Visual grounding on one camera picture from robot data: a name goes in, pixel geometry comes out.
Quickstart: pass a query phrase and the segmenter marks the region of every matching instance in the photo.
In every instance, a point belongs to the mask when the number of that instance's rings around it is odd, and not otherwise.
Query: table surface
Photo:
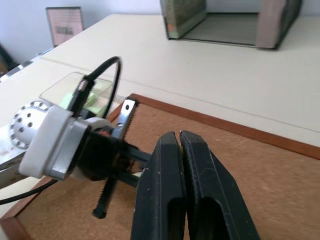
[[[88,74],[112,56],[123,59],[119,96],[137,93],[320,147],[320,17],[300,17],[270,51],[167,40],[160,15],[110,15],[0,83],[0,126],[66,75]]]

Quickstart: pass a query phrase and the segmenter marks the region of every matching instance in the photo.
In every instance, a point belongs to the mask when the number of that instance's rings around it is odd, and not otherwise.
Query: cork board
[[[320,161],[141,104],[126,140],[151,153],[159,136],[203,137],[236,179],[262,240],[320,239]],[[43,191],[18,216],[33,240],[129,240],[136,192],[117,185],[107,217],[91,216],[103,182],[68,178]]]

